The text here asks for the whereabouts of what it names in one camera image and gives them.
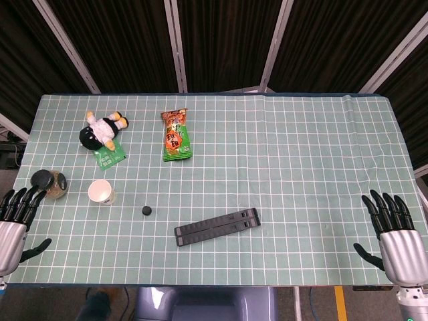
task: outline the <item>robotic hand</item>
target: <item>robotic hand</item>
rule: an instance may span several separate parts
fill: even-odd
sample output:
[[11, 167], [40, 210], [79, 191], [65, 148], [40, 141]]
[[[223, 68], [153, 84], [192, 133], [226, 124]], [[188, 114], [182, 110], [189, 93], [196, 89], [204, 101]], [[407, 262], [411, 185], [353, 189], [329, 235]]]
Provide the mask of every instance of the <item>robotic hand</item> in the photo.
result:
[[23, 251], [37, 208], [46, 196], [46, 191], [42, 191], [33, 198], [37, 189], [38, 186], [28, 191], [24, 188], [16, 194], [12, 189], [0, 202], [0, 290], [5, 287], [3, 276], [15, 271], [19, 263], [43, 252], [52, 241], [45, 239], [36, 248]]
[[409, 209], [400, 197], [395, 195], [393, 199], [383, 193], [382, 198], [374, 190], [370, 194], [376, 206], [365, 195], [362, 201], [370, 213], [382, 258], [367, 253], [358, 243], [354, 243], [354, 248], [364, 260], [385, 271], [388, 279], [400, 286], [397, 299], [404, 320], [427, 321], [428, 293], [424, 293], [422, 285], [428, 283], [428, 255], [421, 235], [415, 230]]

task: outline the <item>black lid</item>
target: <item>black lid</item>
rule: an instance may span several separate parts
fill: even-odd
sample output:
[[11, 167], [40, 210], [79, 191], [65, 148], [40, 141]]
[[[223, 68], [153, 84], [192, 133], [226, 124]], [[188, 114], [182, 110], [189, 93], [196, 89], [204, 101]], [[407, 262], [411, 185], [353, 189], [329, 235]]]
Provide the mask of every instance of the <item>black lid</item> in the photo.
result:
[[31, 176], [31, 186], [38, 186], [39, 189], [48, 189], [54, 183], [54, 176], [51, 172], [41, 169]]
[[150, 206], [144, 206], [142, 208], [142, 213], [144, 215], [150, 215], [152, 213], [152, 209], [150, 208]]

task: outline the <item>green snack package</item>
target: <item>green snack package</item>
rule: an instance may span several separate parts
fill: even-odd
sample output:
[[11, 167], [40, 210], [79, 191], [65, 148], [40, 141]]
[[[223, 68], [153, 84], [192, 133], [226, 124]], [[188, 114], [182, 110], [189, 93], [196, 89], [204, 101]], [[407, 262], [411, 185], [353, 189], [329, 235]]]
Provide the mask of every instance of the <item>green snack package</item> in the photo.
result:
[[103, 171], [109, 169], [111, 166], [119, 163], [120, 161], [123, 161], [126, 158], [125, 152], [123, 151], [119, 142], [115, 139], [113, 142], [114, 146], [116, 147], [114, 150], [110, 150], [103, 146], [98, 150], [94, 150], [93, 152], [96, 161]]
[[189, 135], [186, 128], [187, 108], [161, 113], [167, 128], [165, 135], [164, 162], [192, 157]]

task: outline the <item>yellow floor stripe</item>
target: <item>yellow floor stripe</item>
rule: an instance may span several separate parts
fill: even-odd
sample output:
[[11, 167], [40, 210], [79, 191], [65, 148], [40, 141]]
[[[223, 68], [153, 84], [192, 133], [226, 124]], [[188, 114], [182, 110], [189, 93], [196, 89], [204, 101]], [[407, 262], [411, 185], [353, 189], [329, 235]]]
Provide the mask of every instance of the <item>yellow floor stripe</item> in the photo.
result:
[[345, 297], [343, 295], [343, 287], [335, 286], [334, 294], [336, 294], [336, 306], [337, 306], [337, 316], [339, 321], [347, 321], [346, 317], [346, 308], [345, 308]]

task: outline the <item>glass jar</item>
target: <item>glass jar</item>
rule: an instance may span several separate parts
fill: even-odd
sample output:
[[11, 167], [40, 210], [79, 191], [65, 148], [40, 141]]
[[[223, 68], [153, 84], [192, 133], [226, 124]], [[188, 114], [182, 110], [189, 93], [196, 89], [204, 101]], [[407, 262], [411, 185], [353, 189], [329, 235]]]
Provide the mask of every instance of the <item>glass jar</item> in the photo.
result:
[[47, 191], [46, 197], [58, 199], [67, 192], [68, 185], [64, 174], [41, 169], [31, 176], [31, 186], [38, 186], [39, 190]]

